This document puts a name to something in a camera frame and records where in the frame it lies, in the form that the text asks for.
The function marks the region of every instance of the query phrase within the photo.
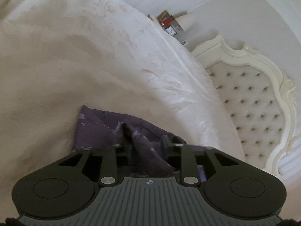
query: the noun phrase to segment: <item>folded purple fabric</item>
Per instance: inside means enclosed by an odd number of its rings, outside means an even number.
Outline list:
[[[127,176],[168,176],[174,172],[161,153],[161,136],[167,135],[173,143],[185,140],[135,116],[89,109],[83,106],[79,114],[73,151],[104,149],[122,144],[131,138],[140,157],[137,167],[125,167]]]

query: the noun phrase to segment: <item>silver screw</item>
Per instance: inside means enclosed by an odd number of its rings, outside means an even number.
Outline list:
[[[115,178],[113,178],[111,176],[105,176],[100,180],[100,182],[102,182],[104,184],[111,184],[111,183],[114,183],[115,181],[116,181]]]
[[[196,177],[193,177],[193,176],[187,176],[183,180],[184,180],[185,183],[188,183],[188,184],[194,184],[194,183],[197,183],[199,181]]]

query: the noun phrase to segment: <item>lampshade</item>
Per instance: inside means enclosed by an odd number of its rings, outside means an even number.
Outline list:
[[[196,22],[196,17],[193,13],[187,13],[176,18],[176,21],[184,31],[187,31]]]

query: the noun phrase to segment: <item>tufted headboard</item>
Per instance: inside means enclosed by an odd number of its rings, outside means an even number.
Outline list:
[[[294,82],[251,46],[230,48],[221,34],[192,54],[206,69],[236,127],[245,161],[279,176],[277,162],[294,140]]]

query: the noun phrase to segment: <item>white bedspread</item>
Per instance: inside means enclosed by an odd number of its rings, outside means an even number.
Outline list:
[[[121,0],[0,0],[0,221],[14,183],[70,153],[90,108],[141,117],[243,159],[203,68]]]

